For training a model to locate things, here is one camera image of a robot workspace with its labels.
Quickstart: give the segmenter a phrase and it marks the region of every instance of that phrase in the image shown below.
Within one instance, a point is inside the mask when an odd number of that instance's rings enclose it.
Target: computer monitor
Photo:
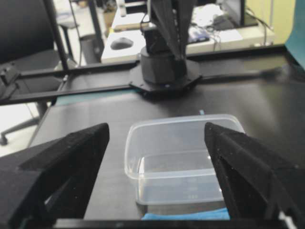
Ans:
[[[243,27],[245,25],[245,0],[224,0],[222,8],[227,11],[237,27]]]
[[[236,28],[257,25],[256,19],[246,13],[246,0],[224,0],[222,8]]]

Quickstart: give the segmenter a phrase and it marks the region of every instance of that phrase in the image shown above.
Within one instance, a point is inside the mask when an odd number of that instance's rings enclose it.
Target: office chair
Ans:
[[[54,50],[53,35],[42,0],[0,0],[0,3],[0,70],[12,63],[21,72],[58,66],[60,58]],[[68,47],[67,58],[73,60],[67,30],[75,28],[75,24],[63,23],[60,26]],[[19,80],[17,83],[19,92],[23,94],[56,91],[61,81],[50,76],[43,79]],[[47,104],[39,102],[36,106],[39,117],[3,131],[0,134],[0,145],[8,143],[6,134],[38,124],[47,109]]]

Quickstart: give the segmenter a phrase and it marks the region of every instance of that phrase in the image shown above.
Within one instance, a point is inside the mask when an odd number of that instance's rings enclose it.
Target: white floor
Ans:
[[[59,18],[59,21],[73,20],[73,17],[71,16],[68,0],[54,0],[54,3],[57,9],[57,13],[65,14],[64,16]],[[77,23],[80,25],[79,26],[80,35],[83,36],[90,33],[94,33],[93,24],[91,21],[91,16],[88,7],[80,9],[75,4],[73,5],[74,5],[73,8],[75,9],[75,16]],[[79,62],[80,45],[75,29],[69,31],[69,38],[72,46],[74,59],[76,62]],[[85,64],[86,63],[84,57],[82,57],[82,65]],[[28,107],[26,106],[26,104],[0,106],[0,132],[10,127],[13,127],[19,123],[22,123],[26,120],[29,120],[32,117],[31,112],[34,116],[38,116],[38,112],[36,110],[34,103],[28,104]],[[35,129],[36,126],[33,126],[8,134],[7,139],[9,143],[7,146],[0,146],[0,156],[4,156],[9,153],[14,153],[22,149],[25,149]]]

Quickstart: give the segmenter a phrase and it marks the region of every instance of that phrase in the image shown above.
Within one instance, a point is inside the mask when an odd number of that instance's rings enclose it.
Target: dark tabletop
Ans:
[[[305,167],[305,84],[295,79],[285,53],[202,63],[204,75],[265,70],[260,79],[202,81],[182,96],[151,99],[134,90],[69,96],[58,99],[41,123],[33,145],[99,123],[108,123],[110,141],[87,208],[87,219],[139,219],[145,212],[184,213],[215,209],[222,202],[189,206],[138,206],[134,189],[123,169],[128,130],[141,120],[206,114],[231,114],[245,132],[265,143],[288,161]],[[128,72],[89,77],[79,76],[65,90],[99,87],[126,82]]]

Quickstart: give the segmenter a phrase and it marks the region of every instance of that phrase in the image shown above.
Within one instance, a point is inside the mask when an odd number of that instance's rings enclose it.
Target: box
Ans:
[[[204,142],[207,122],[244,132],[239,121],[227,114],[157,119],[130,128],[124,169],[139,204],[223,200]]]

